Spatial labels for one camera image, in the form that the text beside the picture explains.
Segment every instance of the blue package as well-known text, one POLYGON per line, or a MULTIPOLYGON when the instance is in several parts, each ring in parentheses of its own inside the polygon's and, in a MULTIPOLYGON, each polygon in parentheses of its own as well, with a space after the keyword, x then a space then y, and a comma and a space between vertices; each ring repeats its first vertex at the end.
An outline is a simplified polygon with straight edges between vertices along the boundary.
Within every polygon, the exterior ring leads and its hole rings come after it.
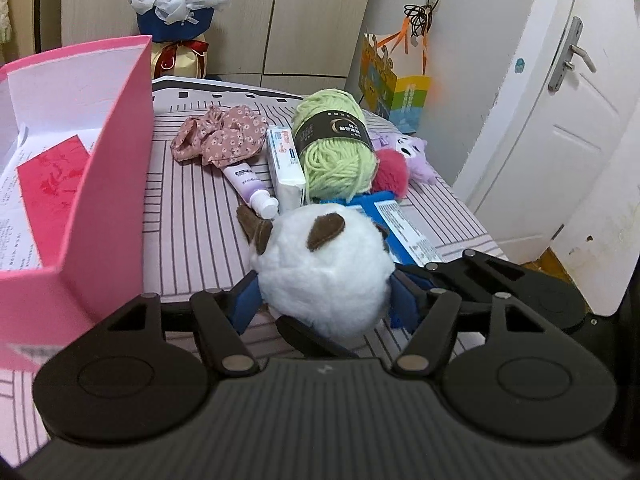
POLYGON ((400 240, 398 240, 398 238, 393 234, 389 225, 386 223, 385 219, 382 218, 382 215, 376 208, 376 202, 395 199, 396 196, 390 191, 379 191, 377 193, 355 196, 349 203, 340 198, 334 200, 322 200, 321 203, 334 203, 342 204, 347 207, 361 208, 375 223, 382 225, 382 227, 385 227, 389 231, 389 236, 386 239, 386 242, 389 244, 389 249, 393 256, 396 257, 396 260, 403 265, 416 265, 416 261, 400 243, 400 240))
POLYGON ((156 9, 148 10, 144 14, 137 14, 140 34, 148 34, 154 43, 165 41, 188 41, 204 34, 211 26, 213 8, 193 11, 193 18, 197 23, 188 21, 175 22, 167 25, 156 15, 156 9))

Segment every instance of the yarn label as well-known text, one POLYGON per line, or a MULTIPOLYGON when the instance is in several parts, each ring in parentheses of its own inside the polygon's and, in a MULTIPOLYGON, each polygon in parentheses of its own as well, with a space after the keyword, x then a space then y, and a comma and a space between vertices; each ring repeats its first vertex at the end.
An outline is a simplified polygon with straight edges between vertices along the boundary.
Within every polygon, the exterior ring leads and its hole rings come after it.
POLYGON ((404 216, 398 202, 395 200, 376 202, 376 209, 417 265, 423 267, 430 262, 442 261, 429 239, 411 225, 404 216))
POLYGON ((340 110, 320 112, 306 120, 293 142, 298 155, 302 156, 313 142, 321 139, 357 140, 374 151, 367 127, 357 117, 340 110))

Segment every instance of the white tulle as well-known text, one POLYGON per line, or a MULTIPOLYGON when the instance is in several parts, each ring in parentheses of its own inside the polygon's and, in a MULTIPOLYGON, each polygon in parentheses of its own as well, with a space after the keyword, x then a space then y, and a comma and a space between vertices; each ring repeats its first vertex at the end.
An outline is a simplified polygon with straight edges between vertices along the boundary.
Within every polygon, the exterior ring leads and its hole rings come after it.
POLYGON ((228 7, 231 0, 129 0, 131 7, 138 14, 144 14, 153 7, 156 8, 156 16, 167 25, 184 20, 193 20, 192 11, 198 9, 222 10, 228 7))

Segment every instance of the white door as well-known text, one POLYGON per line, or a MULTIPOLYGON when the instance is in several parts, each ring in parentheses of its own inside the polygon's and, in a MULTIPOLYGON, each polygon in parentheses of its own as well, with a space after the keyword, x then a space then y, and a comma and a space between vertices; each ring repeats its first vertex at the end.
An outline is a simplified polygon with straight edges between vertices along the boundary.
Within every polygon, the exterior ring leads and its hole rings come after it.
MULTIPOLYGON (((575 211, 618 145, 640 94, 640 1, 575 0, 578 46, 597 68, 572 59, 558 92, 545 87, 476 209, 507 256, 537 259, 575 211)), ((558 38, 559 51, 564 36, 558 38)))

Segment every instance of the pink floral scrunchie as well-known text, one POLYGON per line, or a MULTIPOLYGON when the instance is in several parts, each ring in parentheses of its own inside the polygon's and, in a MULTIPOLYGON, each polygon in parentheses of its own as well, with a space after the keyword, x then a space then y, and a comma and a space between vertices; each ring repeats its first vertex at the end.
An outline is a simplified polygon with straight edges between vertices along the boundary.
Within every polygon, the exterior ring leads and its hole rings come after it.
POLYGON ((266 133, 267 119, 248 106, 225 111, 211 105, 204 115, 184 121, 171 142, 171 154, 178 161, 201 155, 203 166, 226 168, 260 152, 266 133))

